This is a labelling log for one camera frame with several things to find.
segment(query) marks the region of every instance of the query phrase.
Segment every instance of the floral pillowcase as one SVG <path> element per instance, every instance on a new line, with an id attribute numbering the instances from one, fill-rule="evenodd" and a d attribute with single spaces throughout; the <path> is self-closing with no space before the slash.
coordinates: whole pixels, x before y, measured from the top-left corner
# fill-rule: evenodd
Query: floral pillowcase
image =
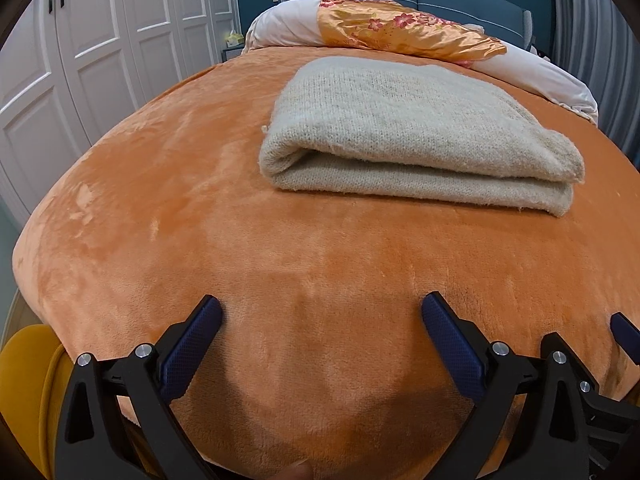
<path id="1" fill-rule="evenodd" d="M 497 40 L 392 0 L 321 0 L 324 44 L 385 50 L 470 66 L 507 52 Z"/>

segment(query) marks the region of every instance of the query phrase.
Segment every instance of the gray curtain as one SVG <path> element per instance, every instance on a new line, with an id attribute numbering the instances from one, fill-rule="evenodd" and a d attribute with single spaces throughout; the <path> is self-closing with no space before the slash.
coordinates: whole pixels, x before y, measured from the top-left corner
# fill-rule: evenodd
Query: gray curtain
<path id="1" fill-rule="evenodd" d="M 600 129 L 640 168 L 640 44 L 611 0 L 556 0 L 552 60 L 589 87 Z"/>

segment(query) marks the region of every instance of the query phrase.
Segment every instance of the orange fleece bedspread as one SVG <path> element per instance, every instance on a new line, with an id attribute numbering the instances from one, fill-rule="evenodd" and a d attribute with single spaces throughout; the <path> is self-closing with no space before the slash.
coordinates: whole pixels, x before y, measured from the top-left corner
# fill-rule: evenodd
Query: orange fleece bedspread
<path id="1" fill-rule="evenodd" d="M 274 189 L 258 172 L 261 126 L 299 67 L 335 55 L 435 63 L 505 89 L 584 156 L 571 210 Z M 220 298 L 223 329 L 172 404 L 210 460 L 254 478 L 309 458 L 317 478 L 421 480 L 470 409 L 420 321 L 429 291 L 523 354 L 557 330 L 605 394 L 638 380 L 608 322 L 622 310 L 640 325 L 639 194 L 597 128 L 506 83 L 385 52 L 271 47 L 116 126 L 33 213 L 14 269 L 72 358 L 125 355 Z"/>

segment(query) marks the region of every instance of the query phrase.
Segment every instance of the yellow upholstered stool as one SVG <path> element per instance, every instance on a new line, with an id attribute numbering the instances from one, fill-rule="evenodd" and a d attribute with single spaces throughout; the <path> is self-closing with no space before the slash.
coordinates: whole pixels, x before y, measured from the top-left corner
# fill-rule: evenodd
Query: yellow upholstered stool
<path id="1" fill-rule="evenodd" d="M 23 328 L 0 352 L 0 413 L 49 480 L 60 408 L 72 369 L 64 347 L 46 325 Z"/>

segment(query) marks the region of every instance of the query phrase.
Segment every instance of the floor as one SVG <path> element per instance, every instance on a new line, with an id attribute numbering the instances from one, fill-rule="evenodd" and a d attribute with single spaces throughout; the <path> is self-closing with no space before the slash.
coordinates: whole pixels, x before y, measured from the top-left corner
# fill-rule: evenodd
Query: floor
<path id="1" fill-rule="evenodd" d="M 17 239 L 18 229 L 9 220 L 9 213 L 4 204 L 0 203 L 0 333 L 16 289 L 11 270 L 11 255 Z"/>

